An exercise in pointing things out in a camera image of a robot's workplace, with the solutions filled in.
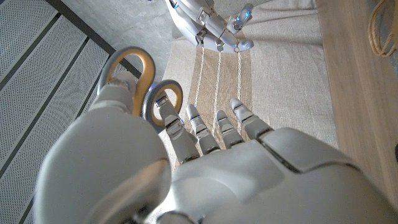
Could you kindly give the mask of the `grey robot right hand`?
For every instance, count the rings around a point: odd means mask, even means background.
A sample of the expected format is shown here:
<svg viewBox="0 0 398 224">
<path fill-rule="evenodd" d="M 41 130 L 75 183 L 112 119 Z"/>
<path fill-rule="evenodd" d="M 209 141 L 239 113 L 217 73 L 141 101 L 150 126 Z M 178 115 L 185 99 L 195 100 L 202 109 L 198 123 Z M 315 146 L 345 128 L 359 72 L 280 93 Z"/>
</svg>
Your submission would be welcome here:
<svg viewBox="0 0 398 224">
<path fill-rule="evenodd" d="M 252 40 L 236 37 L 252 19 L 250 3 L 229 21 L 215 11 L 212 0 L 165 0 L 165 3 L 177 29 L 194 46 L 220 53 L 239 53 L 254 47 Z"/>
</svg>

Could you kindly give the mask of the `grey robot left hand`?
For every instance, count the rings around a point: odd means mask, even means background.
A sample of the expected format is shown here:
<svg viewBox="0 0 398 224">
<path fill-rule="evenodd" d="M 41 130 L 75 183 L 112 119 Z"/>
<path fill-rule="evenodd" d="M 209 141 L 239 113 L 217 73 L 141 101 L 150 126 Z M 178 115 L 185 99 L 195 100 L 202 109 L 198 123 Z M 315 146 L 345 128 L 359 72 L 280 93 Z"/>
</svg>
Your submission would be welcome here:
<svg viewBox="0 0 398 224">
<path fill-rule="evenodd" d="M 341 152 L 281 128 L 172 169 L 149 122 L 131 113 L 120 72 L 42 164 L 37 223 L 396 223 L 397 211 Z"/>
</svg>

